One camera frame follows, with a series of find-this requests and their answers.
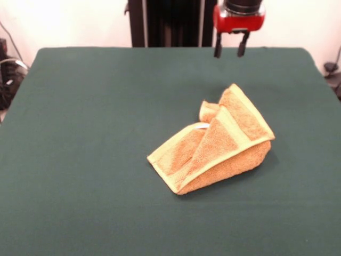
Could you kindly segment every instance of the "folded towel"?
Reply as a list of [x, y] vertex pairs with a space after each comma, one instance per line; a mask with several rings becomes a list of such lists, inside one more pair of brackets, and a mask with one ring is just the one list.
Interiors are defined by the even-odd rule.
[[274, 139], [262, 115], [235, 84], [224, 91], [219, 104], [204, 101], [199, 119], [147, 157], [178, 195], [259, 166]]

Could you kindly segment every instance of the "table surface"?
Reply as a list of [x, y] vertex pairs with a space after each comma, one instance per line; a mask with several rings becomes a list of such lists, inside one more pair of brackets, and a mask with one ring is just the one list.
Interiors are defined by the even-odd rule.
[[[0, 128], [1, 255], [340, 255], [341, 105], [302, 49], [40, 50]], [[146, 156], [237, 83], [257, 169], [174, 195]]]

